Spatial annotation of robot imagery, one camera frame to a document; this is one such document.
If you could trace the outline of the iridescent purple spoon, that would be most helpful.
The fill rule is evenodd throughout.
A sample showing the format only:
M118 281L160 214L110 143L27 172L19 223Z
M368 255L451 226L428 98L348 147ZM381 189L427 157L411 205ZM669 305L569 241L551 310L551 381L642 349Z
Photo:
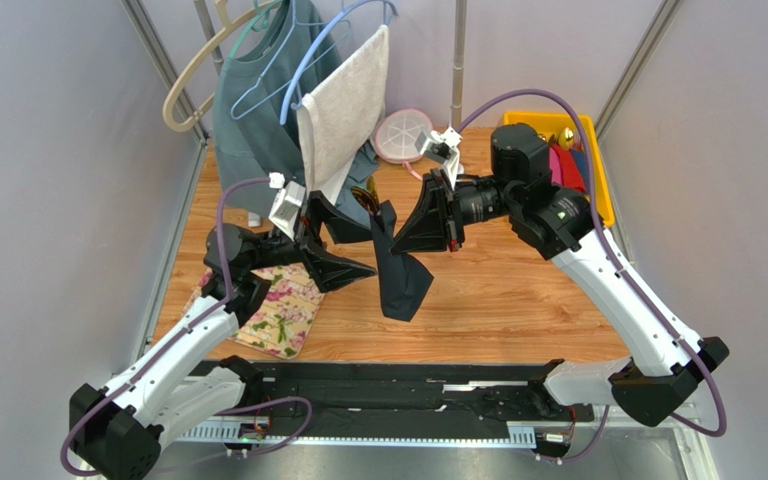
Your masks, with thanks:
M381 210L381 202L377 193L373 176L369 176L364 184L352 186L351 192L355 200L370 214L377 215Z

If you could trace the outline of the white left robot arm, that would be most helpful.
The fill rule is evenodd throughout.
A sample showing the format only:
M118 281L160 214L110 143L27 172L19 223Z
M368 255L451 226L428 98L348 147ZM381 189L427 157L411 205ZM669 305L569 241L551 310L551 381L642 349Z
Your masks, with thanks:
M346 244L370 240L371 230L343 215L320 191L282 191L272 223L272 231L255 233L225 222L224 210L217 210L204 257L211 275L191 310L104 386L84 384L71 396L69 432L60 450L69 473L142 479L168 444L208 417L235 407L253 410L262 375L238 356L220 361L194 384L183 382L260 310L271 283L257 270L301 264L322 293L376 273L327 251L321 229Z

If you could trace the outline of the black paper napkin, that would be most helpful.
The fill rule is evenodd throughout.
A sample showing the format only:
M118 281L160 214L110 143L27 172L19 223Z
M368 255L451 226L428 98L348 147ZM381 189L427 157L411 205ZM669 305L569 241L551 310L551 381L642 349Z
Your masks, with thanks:
M410 322L420 309L434 276L409 254L393 254L397 215L390 201L380 204L370 216L375 252L381 311L384 317Z

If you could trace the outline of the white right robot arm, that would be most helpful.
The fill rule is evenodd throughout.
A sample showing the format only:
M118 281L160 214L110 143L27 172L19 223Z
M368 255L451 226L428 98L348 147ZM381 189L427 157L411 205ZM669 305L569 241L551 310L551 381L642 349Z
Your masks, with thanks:
M727 358L726 344L697 334L645 285L586 196L553 180L550 146L531 126L492 133L491 172L483 177L460 173L460 141L453 130L418 136L417 150L437 166L424 176L392 252L454 252L468 225L506 218L585 292L629 351L611 362L551 362L537 378L539 397L560 406L615 405L649 427L673 417Z

